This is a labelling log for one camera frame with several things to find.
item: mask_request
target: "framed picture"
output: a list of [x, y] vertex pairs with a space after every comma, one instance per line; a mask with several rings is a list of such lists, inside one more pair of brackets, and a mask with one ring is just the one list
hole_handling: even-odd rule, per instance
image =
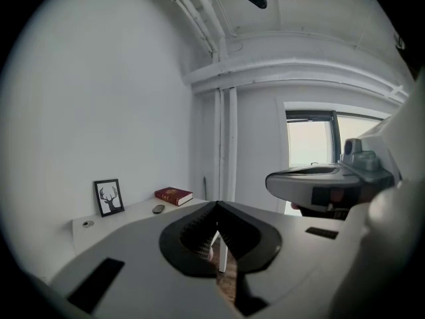
[[107, 181], [95, 181], [94, 192], [98, 199], [100, 214], [102, 217], [124, 211], [122, 204], [120, 184], [117, 179]]

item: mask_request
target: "deer antler silhouette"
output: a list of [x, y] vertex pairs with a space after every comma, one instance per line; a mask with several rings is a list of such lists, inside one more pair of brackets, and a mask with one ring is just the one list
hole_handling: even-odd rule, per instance
[[104, 197], [104, 188], [101, 188], [101, 190], [99, 190], [100, 199], [104, 200], [104, 202], [109, 206], [110, 211], [113, 211], [116, 208], [114, 206], [113, 200], [116, 199], [116, 197], [118, 196], [117, 189], [115, 189], [115, 187], [112, 187], [112, 189], [114, 190], [115, 195], [112, 197], [112, 195], [109, 194], [111, 199], [108, 199], [108, 197], [106, 197], [106, 198]]

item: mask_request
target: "window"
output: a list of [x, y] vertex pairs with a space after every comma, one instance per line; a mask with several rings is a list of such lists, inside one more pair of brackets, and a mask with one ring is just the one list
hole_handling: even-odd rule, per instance
[[339, 137], [341, 147], [344, 148], [345, 141], [349, 138], [357, 138], [374, 128], [382, 120], [379, 118], [365, 118], [358, 115], [338, 114]]
[[[287, 111], [290, 167], [337, 163], [345, 140], [357, 138], [382, 120], [335, 111]], [[286, 202], [286, 215], [301, 216]]]
[[341, 144], [335, 136], [336, 113], [287, 111], [290, 166], [336, 163]]

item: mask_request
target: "window frame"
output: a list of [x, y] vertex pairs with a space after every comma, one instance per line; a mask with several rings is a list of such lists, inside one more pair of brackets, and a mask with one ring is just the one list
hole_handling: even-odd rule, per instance
[[341, 137], [339, 135], [338, 116], [336, 111], [319, 110], [288, 110], [286, 122], [329, 122], [331, 126], [332, 163], [337, 163], [341, 157]]
[[378, 120], [379, 122], [382, 122], [384, 119], [379, 117], [372, 117], [372, 116], [365, 116], [363, 114], [351, 114], [349, 112], [336, 112], [337, 116], [346, 116], [346, 117], [356, 117], [356, 118], [362, 118], [364, 120]]

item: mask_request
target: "wooden floor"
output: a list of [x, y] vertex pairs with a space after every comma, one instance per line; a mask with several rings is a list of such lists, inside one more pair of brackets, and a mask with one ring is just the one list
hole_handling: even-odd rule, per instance
[[218, 266], [220, 264], [220, 241], [217, 240], [212, 245], [212, 250], [214, 251], [214, 257], [212, 258], [212, 263], [216, 266], [217, 271], [217, 285], [223, 292], [223, 294], [228, 298], [228, 300], [234, 304], [234, 299], [236, 297], [236, 275], [237, 275], [237, 265], [236, 260], [231, 255], [230, 251], [227, 256], [227, 268], [225, 273], [218, 271]]

